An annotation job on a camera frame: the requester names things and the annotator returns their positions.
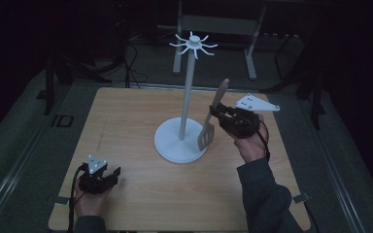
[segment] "table top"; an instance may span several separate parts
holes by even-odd
[[[244,93],[226,92],[222,103],[233,106]],[[188,118],[203,123],[214,91],[193,91]],[[265,95],[256,97],[267,100]],[[59,192],[68,197],[77,168],[91,154],[108,161],[108,176],[121,167],[119,183],[110,193],[107,229],[127,231],[246,231],[247,224],[236,168],[244,161],[233,140],[216,126],[213,143],[196,161],[177,164],[155,149],[153,137],[167,119],[180,117],[182,90],[100,88]],[[292,196],[299,189],[288,161],[280,131],[271,112],[264,112],[270,133],[270,166],[276,182]],[[289,210],[302,229],[310,221],[302,203]],[[68,206],[55,205],[50,229],[68,227]]]

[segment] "sleeve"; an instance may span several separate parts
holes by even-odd
[[[106,233],[104,218],[100,216],[80,216],[75,224],[75,233]]]
[[[238,167],[249,232],[303,232],[289,211],[289,190],[275,183],[266,158]]]

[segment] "white round base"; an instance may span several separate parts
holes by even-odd
[[[171,118],[163,122],[155,132],[156,150],[165,159],[175,163],[189,163],[200,158],[203,151],[198,147],[198,136],[202,125],[193,119],[186,119],[186,130],[183,140],[180,140],[181,118]]]

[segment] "spatula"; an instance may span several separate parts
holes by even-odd
[[[216,108],[217,105],[220,103],[220,100],[222,99],[223,95],[226,93],[226,90],[229,86],[229,79],[225,79],[220,83],[220,87],[217,90],[217,93],[215,94],[212,107]],[[207,117],[205,118],[204,125],[202,126],[202,131],[199,133],[198,136],[198,147],[199,150],[203,151],[205,148],[207,148],[214,139],[214,132],[215,132],[215,126],[214,124],[210,123],[211,113],[208,112]]]

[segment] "hand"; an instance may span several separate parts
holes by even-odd
[[[259,115],[259,120],[263,122],[263,115]],[[259,125],[259,133],[266,141],[268,140],[268,133],[263,123]],[[265,157],[265,145],[262,144],[262,141],[257,134],[253,134],[251,138],[245,139],[238,139],[231,134],[229,134],[229,136],[235,140],[234,145],[238,148],[245,163]]]
[[[77,216],[101,216],[105,202],[112,188],[103,193],[92,195],[84,193],[79,187],[80,179],[75,184],[75,212]]]

